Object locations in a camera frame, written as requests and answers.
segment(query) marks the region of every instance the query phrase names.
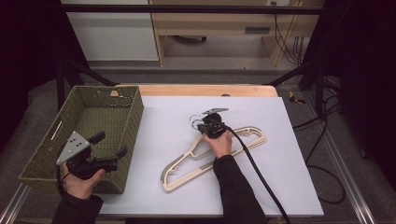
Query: table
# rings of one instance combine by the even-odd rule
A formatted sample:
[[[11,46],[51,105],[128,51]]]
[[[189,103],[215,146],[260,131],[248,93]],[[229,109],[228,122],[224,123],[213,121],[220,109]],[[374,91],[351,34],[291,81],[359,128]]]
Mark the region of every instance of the table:
[[[121,195],[101,195],[105,201],[101,214],[118,217],[221,216],[219,184],[213,172],[206,172],[171,192],[163,189],[160,175],[167,164],[189,149],[191,142],[199,134],[190,127],[188,116],[192,115],[193,111],[203,112],[211,107],[227,105],[230,111],[223,112],[221,116],[231,127],[249,125],[249,120],[253,117],[258,118],[254,125],[265,132],[268,140],[260,147],[252,149],[251,154],[288,215],[323,215],[285,106],[282,99],[277,97],[274,87],[139,87],[145,110],[134,147],[126,190]],[[231,97],[219,97],[223,94]],[[279,210],[254,173],[246,155],[239,155],[235,159],[253,187],[266,215],[280,217]]]

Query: black sleeve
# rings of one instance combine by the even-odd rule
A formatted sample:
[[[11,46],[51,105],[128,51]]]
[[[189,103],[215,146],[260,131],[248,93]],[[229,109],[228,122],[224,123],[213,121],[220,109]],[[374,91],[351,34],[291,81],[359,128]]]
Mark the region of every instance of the black sleeve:
[[[102,208],[103,200],[92,195],[81,200],[66,193],[56,209],[52,224],[93,224]]]
[[[226,224],[267,223],[253,189],[231,155],[215,159],[213,170],[219,181]]]

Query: white board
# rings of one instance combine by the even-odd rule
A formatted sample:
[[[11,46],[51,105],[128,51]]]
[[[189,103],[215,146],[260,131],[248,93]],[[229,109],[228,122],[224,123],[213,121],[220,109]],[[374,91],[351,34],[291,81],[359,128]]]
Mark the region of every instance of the white board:
[[[160,181],[170,162],[187,151],[200,133],[190,117],[214,107],[233,129],[255,126],[267,142],[250,153],[286,213],[290,217],[322,216],[323,210],[281,98],[277,97],[188,97],[145,96],[143,118],[134,148],[126,190],[121,195],[101,195],[101,214],[124,217],[221,216],[219,182],[213,170],[167,192]],[[245,153],[235,157],[252,186],[264,213],[281,213],[255,173]],[[185,171],[186,166],[178,168]]]

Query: white cabinet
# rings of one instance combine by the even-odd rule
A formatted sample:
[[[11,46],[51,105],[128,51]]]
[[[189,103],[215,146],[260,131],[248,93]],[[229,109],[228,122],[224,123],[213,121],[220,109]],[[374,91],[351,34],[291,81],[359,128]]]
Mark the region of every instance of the white cabinet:
[[[147,5],[146,0],[62,0],[63,4]],[[149,13],[68,12],[88,61],[158,61]]]

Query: aluminum rail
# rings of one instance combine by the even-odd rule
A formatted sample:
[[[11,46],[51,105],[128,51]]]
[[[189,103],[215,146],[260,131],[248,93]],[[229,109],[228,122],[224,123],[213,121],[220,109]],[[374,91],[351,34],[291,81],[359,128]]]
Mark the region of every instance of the aluminum rail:
[[[44,9],[64,12],[106,13],[217,13],[217,14],[278,14],[278,15],[322,15],[338,12],[322,7],[251,7],[251,6],[199,6],[199,5],[87,5],[61,4],[44,5]]]
[[[24,201],[29,195],[30,189],[30,187],[24,184],[20,184],[18,186],[18,189],[15,191],[11,201],[9,201],[6,209],[0,215],[0,224],[11,224],[14,222]]]

